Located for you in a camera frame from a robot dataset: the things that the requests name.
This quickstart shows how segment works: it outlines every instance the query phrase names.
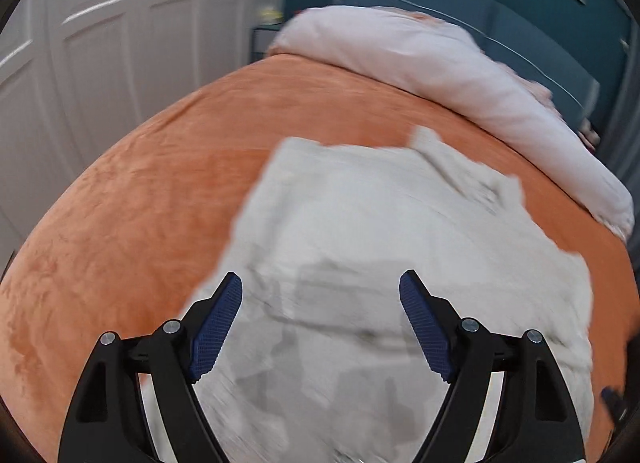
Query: fleece blanket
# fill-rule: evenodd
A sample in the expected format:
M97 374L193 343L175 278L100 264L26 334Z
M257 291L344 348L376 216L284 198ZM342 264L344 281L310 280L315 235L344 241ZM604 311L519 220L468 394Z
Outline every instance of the fleece blanket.
M597 461L612 429L598 394L605 385L623 388L626 342L640 323L623 242L468 119L294 55L261 60L152 117L96 160L20 249L0 284L0 395L43 458L57 461L66 409L100 335L145 335L180 316L218 266L284 138L403 148L416 125L517 176L533 221L589 266L596 399L587 450Z
M418 128L411 148L284 141L216 273L194 294L212 295L227 271L244 283L216 366L195 386L232 461L412 460L447 384L430 371L399 302L409 268L491 331L542 331L587 436L583 258L531 220L516 178ZM483 456L499 389L492 382L468 461ZM151 382L143 396L159 455L172 461Z

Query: black object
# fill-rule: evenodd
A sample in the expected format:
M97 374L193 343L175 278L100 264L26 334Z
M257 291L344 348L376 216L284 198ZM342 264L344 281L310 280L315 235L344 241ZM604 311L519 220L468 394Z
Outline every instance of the black object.
M208 372L233 321L241 283L227 274L213 297L183 321L151 335L95 345L69 407L59 463L157 462L140 397L138 373L150 373L162 421L180 463L226 463L192 383ZM414 463L463 463L473 441L492 371L504 371L494 432L483 461L573 463L584 458L569 392L543 336L487 331L431 297L414 271L400 282L402 305L431 368L451 383Z
M71 400L58 461L157 462L138 382L139 373L149 373L177 460L228 463L191 384L213 367L241 295L240 279L228 273L213 297L194 303L181 322L125 340L103 334Z
M571 396L542 334L487 331L432 297L410 270L400 299L432 370L451 383L414 463L463 463L473 442L492 371L504 381L487 463L573 463L584 445Z
M9 271L9 267L11 266L11 263L14 262L16 253L17 252L15 250L13 252L11 252L11 255L9 256L9 260L4 265L4 268L2 269L2 273L0 273L0 283L2 283L2 281L4 281L4 277L5 277L6 273Z
M624 394L605 387L600 396L609 410L614 431L599 463L640 461L640 333L626 345Z
M0 461L46 463L20 430L2 398L0 398Z
M249 63L258 62L264 58L264 52L257 51L257 37L261 32L279 32L282 29L282 24L260 24L255 26L251 31L251 52L249 54Z

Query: orange blanket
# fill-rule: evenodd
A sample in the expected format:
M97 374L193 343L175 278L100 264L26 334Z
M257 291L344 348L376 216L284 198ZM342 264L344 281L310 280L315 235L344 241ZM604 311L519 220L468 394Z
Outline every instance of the orange blanket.
M405 146L416 125L504 174L534 221L585 258L594 291L593 389L622 385L640 302L625 247L503 143L445 108L342 69L279 55L204 87L105 153L27 239L0 286L0 395L56 460L84 362L100 333L148 334L215 268L232 220L286 136ZM596 399L590 461L610 424Z

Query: wrinkled cloth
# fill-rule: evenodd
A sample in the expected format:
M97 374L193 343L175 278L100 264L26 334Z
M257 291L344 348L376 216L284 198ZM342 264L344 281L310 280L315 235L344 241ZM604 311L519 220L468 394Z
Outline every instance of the wrinkled cloth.
M466 43L466 45L474 52L480 52L480 47L476 44L473 37L456 24L447 23L441 19L429 16L423 12L409 12L402 10L402 8L395 8L394 6L375 6L376 10L382 10L383 12L390 12L393 14L399 14L400 16L409 17L416 21L421 21L430 27L432 32L440 34L441 37L454 37L460 43ZM539 82L523 79L513 69L509 68L506 64L501 62L496 63L499 68L508 73L514 81L524 87L538 102L540 102L548 111L552 112L556 117L562 120L562 115L554 106L552 101L553 93L551 90Z
M542 331L586 438L589 271L545 236L522 200L516 178L470 161L425 128L411 149L284 141L221 266L193 297L210 297L227 271L244 281L216 366L195 386L229 458L414 458L448 385L430 371L399 302L399 278L411 268L433 295L490 331ZM499 389L479 429L485 442ZM150 385L144 395L169 461ZM482 459L485 447L474 445L468 461Z

